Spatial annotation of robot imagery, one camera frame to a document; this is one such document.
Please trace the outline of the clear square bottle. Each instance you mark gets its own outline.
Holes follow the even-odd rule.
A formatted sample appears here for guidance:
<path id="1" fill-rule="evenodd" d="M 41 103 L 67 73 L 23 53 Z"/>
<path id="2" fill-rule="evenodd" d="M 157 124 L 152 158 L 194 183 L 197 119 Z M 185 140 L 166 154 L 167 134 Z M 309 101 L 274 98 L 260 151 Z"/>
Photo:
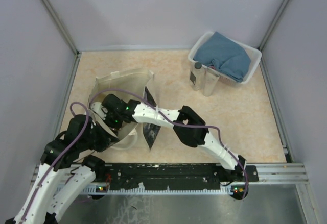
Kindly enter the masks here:
<path id="1" fill-rule="evenodd" d="M 205 75 L 205 68 L 200 62 L 195 62 L 190 68 L 190 85 L 193 90 L 202 89 Z"/>

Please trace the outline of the cream canvas tote bag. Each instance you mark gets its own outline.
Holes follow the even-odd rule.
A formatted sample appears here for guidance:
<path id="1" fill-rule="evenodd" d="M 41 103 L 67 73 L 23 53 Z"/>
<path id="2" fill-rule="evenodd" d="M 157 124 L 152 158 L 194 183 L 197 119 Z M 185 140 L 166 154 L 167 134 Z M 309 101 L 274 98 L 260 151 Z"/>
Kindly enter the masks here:
<path id="1" fill-rule="evenodd" d="M 96 78 L 88 98 L 88 104 L 102 102 L 104 98 L 114 94 L 124 102 L 138 100 L 133 94 L 142 97 L 153 106 L 157 106 L 154 72 L 147 68 L 115 71 L 111 74 Z M 118 130 L 119 142 L 112 146 L 115 150 L 128 150 L 134 146 L 151 150 L 160 127 L 151 123 L 123 123 Z"/>

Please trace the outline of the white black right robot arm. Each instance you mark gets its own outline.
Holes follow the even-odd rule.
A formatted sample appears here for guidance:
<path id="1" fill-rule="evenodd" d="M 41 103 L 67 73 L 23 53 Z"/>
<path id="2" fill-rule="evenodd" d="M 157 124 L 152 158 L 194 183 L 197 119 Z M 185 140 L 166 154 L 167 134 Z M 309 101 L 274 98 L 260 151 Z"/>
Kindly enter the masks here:
<path id="1" fill-rule="evenodd" d="M 188 106 L 179 110 L 162 109 L 141 98 L 125 102 L 109 94 L 102 102 L 92 103 L 91 108 L 111 129 L 119 130 L 124 122 L 171 128 L 184 145 L 200 147 L 213 155 L 232 180 L 240 181 L 246 176 L 246 160 L 223 144 L 219 128 L 207 126 Z"/>

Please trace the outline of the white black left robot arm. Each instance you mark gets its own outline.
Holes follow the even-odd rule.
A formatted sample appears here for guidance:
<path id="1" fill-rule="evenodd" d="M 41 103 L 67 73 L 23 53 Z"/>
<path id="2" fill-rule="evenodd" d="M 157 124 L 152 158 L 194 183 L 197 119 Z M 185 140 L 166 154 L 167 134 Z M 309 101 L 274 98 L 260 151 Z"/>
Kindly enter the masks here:
<path id="1" fill-rule="evenodd" d="M 106 131 L 88 115 L 76 115 L 67 130 L 49 142 L 41 157 L 33 187 L 19 213 L 6 223 L 58 223 L 64 212 L 92 181 L 106 177 L 105 162 L 89 155 L 74 169 L 71 178 L 59 193 L 57 186 L 69 173 L 81 152 L 102 152 L 119 141 L 114 133 Z"/>

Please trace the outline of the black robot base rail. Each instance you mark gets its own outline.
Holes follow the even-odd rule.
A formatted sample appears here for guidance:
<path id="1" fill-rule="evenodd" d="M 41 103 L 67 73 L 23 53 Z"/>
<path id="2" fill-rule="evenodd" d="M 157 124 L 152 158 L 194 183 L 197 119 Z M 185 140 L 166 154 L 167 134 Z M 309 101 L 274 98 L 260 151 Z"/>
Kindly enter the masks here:
<path id="1" fill-rule="evenodd" d="M 107 164 L 104 173 L 82 193 L 99 199 L 105 195 L 230 195 L 240 200 L 249 183 L 258 182 L 255 166 L 225 170 L 216 163 Z"/>

